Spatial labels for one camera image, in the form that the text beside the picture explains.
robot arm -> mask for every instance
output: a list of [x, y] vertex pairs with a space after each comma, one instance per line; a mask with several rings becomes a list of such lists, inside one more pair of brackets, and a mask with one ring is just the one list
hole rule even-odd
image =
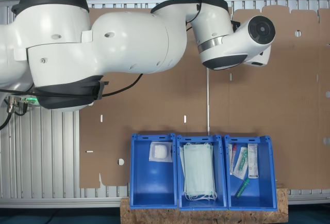
[[[171, 0], [151, 13], [107, 13], [90, 27], [86, 0], [40, 1], [21, 0], [13, 6], [16, 20], [0, 26], [11, 34], [5, 39], [0, 33], [0, 42], [7, 45], [6, 51], [0, 48], [0, 71], [10, 72], [0, 74], [0, 85], [13, 84], [24, 69], [30, 70], [34, 92], [49, 94], [38, 97], [40, 105], [70, 111], [102, 95], [101, 79], [108, 72], [155, 73], [174, 67], [186, 49], [186, 22], [200, 8], [200, 0]], [[275, 36], [270, 20], [257, 16], [233, 32], [227, 2], [202, 1], [191, 25], [204, 66], [221, 70], [240, 63], [267, 64]]]

aluminum profile table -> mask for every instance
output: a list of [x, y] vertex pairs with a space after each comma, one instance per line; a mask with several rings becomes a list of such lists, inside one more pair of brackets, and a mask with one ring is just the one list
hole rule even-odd
[[[166, 0], [87, 0], [89, 8], [153, 8]], [[268, 5], [290, 10], [330, 8], [330, 0], [225, 0], [233, 8], [262, 9]], [[12, 5], [0, 0], [0, 24], [14, 21]], [[207, 103], [209, 73], [207, 70]], [[207, 104], [209, 132], [209, 105]], [[0, 123], [6, 118], [0, 108]], [[79, 112], [59, 113], [30, 107], [26, 115], [13, 116], [0, 135], [0, 207], [119, 207], [129, 187], [79, 188]], [[329, 203], [330, 189], [291, 189], [289, 204]]]

brown cardboard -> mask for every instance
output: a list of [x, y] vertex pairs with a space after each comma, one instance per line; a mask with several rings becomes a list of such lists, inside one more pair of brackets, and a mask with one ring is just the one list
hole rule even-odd
[[[243, 22], [258, 13], [238, 10], [234, 20]], [[210, 73], [210, 130], [239, 136], [270, 135], [277, 180], [291, 189], [329, 188], [329, 176], [319, 170], [323, 164], [324, 174], [329, 159], [328, 151], [323, 150], [323, 156], [318, 151], [321, 27], [317, 14], [307, 10], [289, 13], [284, 6], [264, 7], [262, 14], [276, 28], [269, 63], [263, 68], [240, 65], [224, 73]], [[295, 36], [296, 30], [301, 37]], [[320, 112], [325, 130], [330, 118]]]
[[[91, 9], [91, 23], [111, 11], [123, 9]], [[259, 10], [239, 10], [234, 20], [243, 22], [257, 14]], [[290, 13], [288, 7], [268, 6], [262, 14], [276, 28], [269, 63], [263, 68], [240, 65], [210, 71], [210, 131], [270, 135], [277, 180], [290, 189], [329, 188], [330, 146], [323, 144], [323, 138], [330, 137], [330, 98], [325, 96], [330, 91], [330, 46], [326, 46], [330, 43], [330, 10], [319, 11], [320, 24], [314, 11]], [[296, 30], [301, 37], [295, 36]], [[80, 112], [81, 188], [98, 188], [99, 173], [104, 185], [129, 182], [132, 133], [206, 134], [206, 69], [192, 30], [187, 34], [185, 55], [173, 69], [144, 75], [132, 89]], [[110, 81], [105, 92], [130, 85], [137, 77], [105, 75], [104, 80]], [[125, 160], [124, 166], [117, 164], [119, 158]]]
[[[113, 11], [123, 9], [90, 9], [91, 23]], [[125, 11], [150, 12], [150, 9]], [[173, 69], [145, 74], [131, 89], [96, 101], [80, 111], [81, 188], [99, 188], [99, 173], [107, 186], [129, 182], [133, 133], [186, 135], [187, 131], [194, 131], [206, 135], [206, 69], [200, 63], [192, 30], [188, 31], [187, 47]], [[138, 74], [107, 74], [103, 80], [109, 81], [109, 85], [104, 93], [126, 87], [137, 77]], [[124, 159], [123, 166], [118, 165], [120, 158]]]
[[330, 138], [330, 9], [320, 9], [319, 41], [319, 132], [317, 140], [317, 182], [318, 188], [328, 189], [330, 185], [330, 146], [323, 143]]

blue plastic bin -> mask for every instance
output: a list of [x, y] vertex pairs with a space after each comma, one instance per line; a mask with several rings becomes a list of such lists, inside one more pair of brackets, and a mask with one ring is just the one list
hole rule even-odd
[[[171, 142], [173, 162], [149, 161], [152, 141]], [[175, 134], [133, 134], [130, 153], [130, 208], [176, 209]]]
[[[189, 201], [185, 197], [184, 192], [184, 173], [182, 170], [180, 159], [180, 147], [186, 143], [211, 143], [213, 145], [213, 175], [216, 185], [217, 199]], [[177, 173], [178, 173], [178, 198], [180, 211], [201, 211], [201, 210], [227, 210], [226, 184], [225, 184], [225, 168], [222, 153], [222, 143], [220, 135], [201, 136], [201, 137], [185, 137], [178, 135], [176, 137], [177, 151]]]
[[[273, 148], [269, 136], [261, 137], [230, 137], [224, 136], [223, 145], [225, 152], [226, 182], [228, 195], [228, 208], [233, 211], [277, 211], [276, 181], [273, 161]], [[258, 144], [258, 179], [250, 179], [249, 185], [243, 194], [236, 198], [236, 192], [242, 185], [243, 180], [230, 175], [230, 163], [228, 144], [236, 143], [237, 151], [234, 166], [238, 160], [241, 147], [248, 147], [249, 143]], [[249, 169], [246, 170], [245, 178], [248, 177]]]

surgical mask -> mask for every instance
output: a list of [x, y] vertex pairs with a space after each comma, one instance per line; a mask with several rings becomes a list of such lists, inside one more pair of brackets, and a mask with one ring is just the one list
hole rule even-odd
[[217, 193], [212, 167], [213, 147], [209, 143], [187, 143], [183, 148], [182, 166], [185, 176], [185, 195], [188, 200], [215, 200]]

